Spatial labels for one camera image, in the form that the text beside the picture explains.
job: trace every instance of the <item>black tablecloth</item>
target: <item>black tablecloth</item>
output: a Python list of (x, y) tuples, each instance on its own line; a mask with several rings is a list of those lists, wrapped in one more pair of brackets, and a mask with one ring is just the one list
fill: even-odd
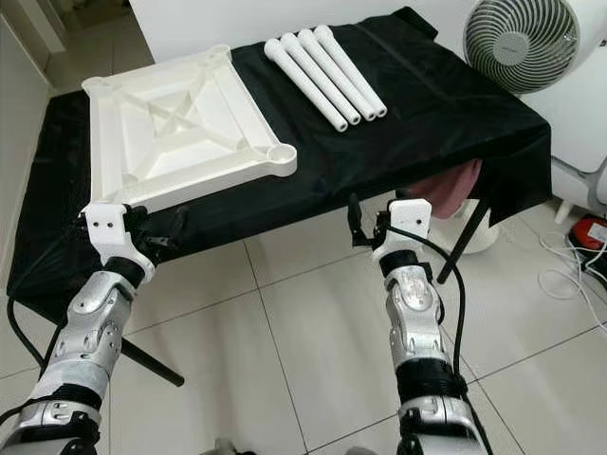
[[(351, 192), (370, 197), (473, 158), (484, 160), (475, 192), (492, 190), (492, 222), (549, 197), (548, 123), (401, 13), (333, 27), (389, 109), (386, 118), (344, 134), (266, 59), (263, 44), (233, 50), (233, 64), (268, 123), (282, 142), (297, 148), (298, 170), (192, 201), (181, 247), (167, 260), (342, 207)], [(85, 235), (63, 243), (19, 289), (10, 288), (87, 204), (88, 140), (85, 93), (51, 100), (9, 279), (13, 297), (51, 319), (100, 266)], [(172, 209), (154, 213), (148, 228), (166, 233), (172, 214)]]

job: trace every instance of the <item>black metal leg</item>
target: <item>black metal leg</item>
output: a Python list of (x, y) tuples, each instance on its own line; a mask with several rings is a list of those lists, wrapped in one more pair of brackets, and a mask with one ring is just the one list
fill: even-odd
[[(483, 221), (483, 218), (487, 214), (487, 211), (489, 210), (489, 206), (490, 206), (489, 201), (490, 201), (490, 197), (485, 197), (485, 198), (481, 199), (480, 201), (478, 201), (478, 206), (476, 206), (476, 209), (474, 209), (474, 213), (472, 214), (472, 216), (466, 223), (466, 227), (464, 227), (464, 230), (462, 231), (461, 235), (459, 236), (459, 239), (457, 239), (457, 243), (455, 244), (455, 247), (453, 248), (453, 251), (451, 252), (451, 258), (453, 259), (454, 263), (457, 263), (459, 258), (462, 256), (462, 253), (466, 249), (466, 246), (468, 246), (468, 243), (469, 243), (470, 239), (472, 238), (472, 236), (474, 235), (474, 232), (476, 232), (476, 229), (481, 224), (481, 221)], [(445, 264), (445, 266), (440, 271), (440, 274), (438, 275), (438, 278), (436, 280), (440, 284), (443, 284), (447, 280), (447, 278), (449, 277), (450, 274), (451, 274), (451, 265)]]
[(160, 363), (158, 360), (153, 358), (151, 355), (145, 353), (140, 348), (135, 346), (127, 339), (122, 339), (122, 353), (132, 360), (135, 360), (142, 367), (147, 368), (152, 373), (156, 373), (158, 376), (166, 379), (177, 387), (183, 386), (186, 380), (183, 376), (177, 374), (166, 365)]

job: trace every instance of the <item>pink cloth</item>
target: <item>pink cloth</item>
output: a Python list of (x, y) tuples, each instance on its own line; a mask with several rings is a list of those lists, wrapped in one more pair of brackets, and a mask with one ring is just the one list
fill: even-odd
[(432, 204), (432, 216), (451, 218), (469, 196), (481, 172), (483, 161), (473, 159), (439, 175), (414, 183), (407, 190)]

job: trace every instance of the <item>white plastic rod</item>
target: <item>white plastic rod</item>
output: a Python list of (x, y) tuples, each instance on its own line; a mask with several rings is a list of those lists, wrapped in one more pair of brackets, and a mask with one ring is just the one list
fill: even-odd
[(321, 46), (324, 47), (324, 50), (326, 50), (335, 63), (338, 64), (341, 71), (345, 73), (362, 96), (371, 103), (377, 116), (384, 117), (388, 113), (388, 108), (379, 99), (379, 96), (371, 85), (369, 85), (369, 82), (360, 74), (359, 69), (352, 60), (350, 60), (348, 54), (345, 53), (340, 44), (335, 40), (331, 29), (327, 26), (318, 26), (314, 29), (314, 36), (316, 36), (316, 39)]
[(348, 128), (348, 122), (340, 112), (329, 102), (321, 90), (314, 85), (301, 68), (286, 53), (281, 43), (276, 39), (271, 39), (264, 45), (266, 56), (276, 63), (285, 72), (285, 74), (302, 90), (310, 101), (321, 111), (327, 120), (343, 133)]
[(312, 60), (312, 57), (305, 52), (300, 42), (297, 41), (297, 37), (293, 33), (287, 33), (281, 38), (281, 45), (283, 45), (286, 53), (293, 57), (293, 60), (297, 62), (312, 82), (321, 89), (329, 101), (338, 108), (338, 111), (350, 124), (358, 125), (360, 123), (360, 114), (338, 90), (338, 87), (322, 72), (321, 68)]
[(343, 71), (340, 70), (335, 62), (333, 62), (333, 59), (329, 57), (326, 50), (319, 45), (312, 30), (307, 28), (303, 29), (297, 34), (297, 38), (302, 47), (312, 56), (322, 71), (324, 71), (338, 89), (341, 90), (343, 95), (350, 100), (362, 116), (367, 121), (375, 120), (377, 116), (375, 109), (371, 106), (369, 101), (360, 94), (359, 90), (350, 82), (348, 77), (343, 74)]

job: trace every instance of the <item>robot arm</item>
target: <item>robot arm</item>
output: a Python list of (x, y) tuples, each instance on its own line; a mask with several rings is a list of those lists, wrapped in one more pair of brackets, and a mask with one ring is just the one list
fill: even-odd
[[(19, 414), (1, 455), (95, 454), (101, 400), (120, 356), (122, 332), (136, 289), (155, 273), (171, 238), (138, 232), (145, 209), (91, 204), (84, 210), (89, 239), (101, 256), (95, 272), (69, 303), (48, 365)], [(187, 212), (178, 209), (176, 235)]]
[(420, 243), (387, 229), (391, 225), (425, 239), (431, 212), (422, 199), (392, 201), (388, 211), (377, 214), (373, 239), (360, 229), (356, 199), (348, 215), (354, 246), (374, 249), (388, 293), (390, 346), (401, 404), (397, 455), (487, 455), (490, 448), (475, 423), (466, 382), (453, 372), (439, 330), (443, 309), (430, 265), (417, 259)]
[[(371, 246), (385, 279), (390, 345), (401, 406), (397, 455), (488, 455), (482, 429), (466, 398), (466, 383), (453, 372), (439, 330), (440, 298), (429, 264), (420, 263), (420, 245), (390, 231), (392, 225), (426, 238), (431, 206), (397, 200), (377, 216), (374, 238), (360, 228), (358, 201), (348, 220), (355, 246)], [(70, 302), (67, 325), (31, 396), (21, 408), (0, 455), (95, 454), (99, 409), (120, 355), (122, 331), (136, 288), (155, 272), (158, 252), (170, 238), (131, 238), (133, 218), (144, 216), (122, 205), (95, 204), (85, 211), (89, 237), (103, 270), (94, 273)], [(185, 223), (178, 213), (173, 237)]]

